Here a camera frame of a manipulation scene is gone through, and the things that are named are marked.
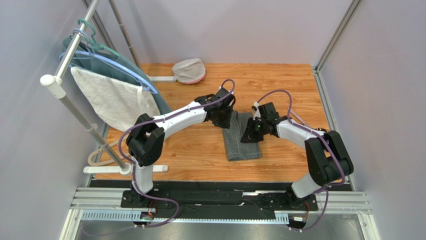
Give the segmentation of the grey cloth napkin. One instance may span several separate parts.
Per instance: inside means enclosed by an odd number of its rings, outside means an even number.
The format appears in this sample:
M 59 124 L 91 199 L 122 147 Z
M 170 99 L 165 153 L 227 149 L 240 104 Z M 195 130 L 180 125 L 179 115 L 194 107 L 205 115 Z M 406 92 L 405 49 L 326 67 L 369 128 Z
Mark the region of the grey cloth napkin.
M 262 157 L 260 146 L 255 143 L 242 143 L 248 120 L 253 119 L 251 112 L 233 111 L 230 127 L 222 129 L 226 158 L 229 162 L 253 160 Z

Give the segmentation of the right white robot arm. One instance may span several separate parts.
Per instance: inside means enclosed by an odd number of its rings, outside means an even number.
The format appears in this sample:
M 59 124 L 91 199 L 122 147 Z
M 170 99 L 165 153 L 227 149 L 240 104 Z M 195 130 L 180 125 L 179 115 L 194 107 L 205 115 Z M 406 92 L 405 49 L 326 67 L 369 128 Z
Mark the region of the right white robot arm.
M 291 200 L 302 200 L 331 184 L 342 184 L 354 172 L 354 165 L 340 134 L 306 127 L 280 116 L 273 103 L 255 103 L 254 117 L 247 122 L 242 143 L 259 143 L 265 135 L 290 141 L 303 148 L 308 172 L 287 188 Z

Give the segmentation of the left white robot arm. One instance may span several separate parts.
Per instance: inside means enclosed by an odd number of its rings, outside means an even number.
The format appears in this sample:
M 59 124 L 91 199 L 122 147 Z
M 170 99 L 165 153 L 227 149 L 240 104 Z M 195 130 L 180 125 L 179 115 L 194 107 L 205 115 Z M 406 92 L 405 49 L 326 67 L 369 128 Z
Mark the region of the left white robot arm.
M 236 98 L 233 91 L 221 87 L 217 93 L 200 96 L 188 105 L 158 116 L 140 115 L 127 133 L 125 144 L 132 162 L 133 199 L 143 202 L 154 187 L 154 164 L 160 158 L 164 141 L 192 125 L 212 122 L 228 129 Z

